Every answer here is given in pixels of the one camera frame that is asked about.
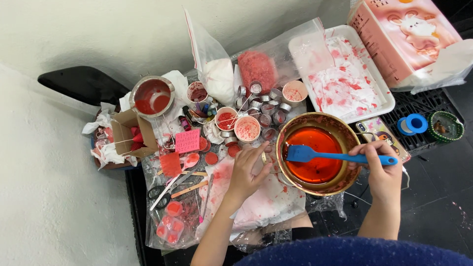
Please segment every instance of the dark blue sweater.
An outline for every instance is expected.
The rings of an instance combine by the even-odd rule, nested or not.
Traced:
[[[296,240],[255,252],[235,266],[473,266],[450,250],[361,237]]]

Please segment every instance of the bunny illustration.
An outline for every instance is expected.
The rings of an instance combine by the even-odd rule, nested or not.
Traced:
[[[440,45],[438,34],[435,32],[437,26],[424,19],[417,18],[415,11],[406,13],[404,20],[396,15],[388,18],[389,22],[400,27],[402,33],[407,35],[406,41],[418,50],[435,49]]]

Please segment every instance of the wooden stick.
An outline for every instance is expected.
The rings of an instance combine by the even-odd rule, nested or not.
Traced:
[[[208,182],[207,180],[205,180],[204,182],[200,182],[200,183],[196,184],[195,186],[192,186],[192,187],[190,187],[190,188],[186,188],[186,189],[184,189],[184,190],[181,190],[181,191],[179,191],[179,192],[177,192],[177,193],[172,194],[172,195],[171,195],[171,198],[173,199],[173,198],[175,198],[175,197],[177,197],[177,196],[180,196],[180,195],[182,195],[182,194],[185,194],[185,193],[187,193],[187,192],[189,192],[189,191],[193,191],[194,189],[199,188],[199,187],[201,187],[201,186],[205,186],[205,185],[208,184],[208,183],[209,183],[209,182]]]
[[[160,170],[158,173],[156,173],[156,175],[159,176],[159,175],[162,174],[162,173],[163,173],[163,170]],[[182,171],[182,173],[183,173],[183,174],[188,174],[189,171]],[[192,175],[193,175],[193,176],[202,176],[202,177],[208,176],[206,172],[194,172]]]

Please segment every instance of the scissors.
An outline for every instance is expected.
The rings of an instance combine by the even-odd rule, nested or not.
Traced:
[[[194,172],[195,172],[195,169],[190,170],[189,173],[187,173],[185,176],[183,176],[183,177],[179,178],[178,180],[176,180],[174,182],[174,184],[171,185],[171,187],[166,192],[166,194],[164,194],[163,197],[161,198],[161,200],[158,202],[158,204],[156,205],[156,209],[161,210],[161,209],[164,209],[167,206],[167,204],[171,200],[172,191],[177,186],[179,186],[179,185],[192,185],[193,182],[185,182],[185,183],[183,183],[183,182],[189,176],[191,176]],[[161,195],[161,193],[164,191],[165,188],[166,188],[165,186],[155,186],[155,187],[151,188],[148,191],[148,199],[149,200],[154,200],[154,199],[159,198],[159,195]]]

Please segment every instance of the blue silicone spatula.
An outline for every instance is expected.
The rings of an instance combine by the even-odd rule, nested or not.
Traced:
[[[395,165],[397,159],[391,156],[378,155],[381,165]],[[344,153],[322,153],[316,152],[311,147],[305,145],[289,145],[288,147],[288,161],[309,162],[313,158],[328,158],[344,161],[353,161],[357,163],[368,163],[366,155],[358,154],[351,156]]]

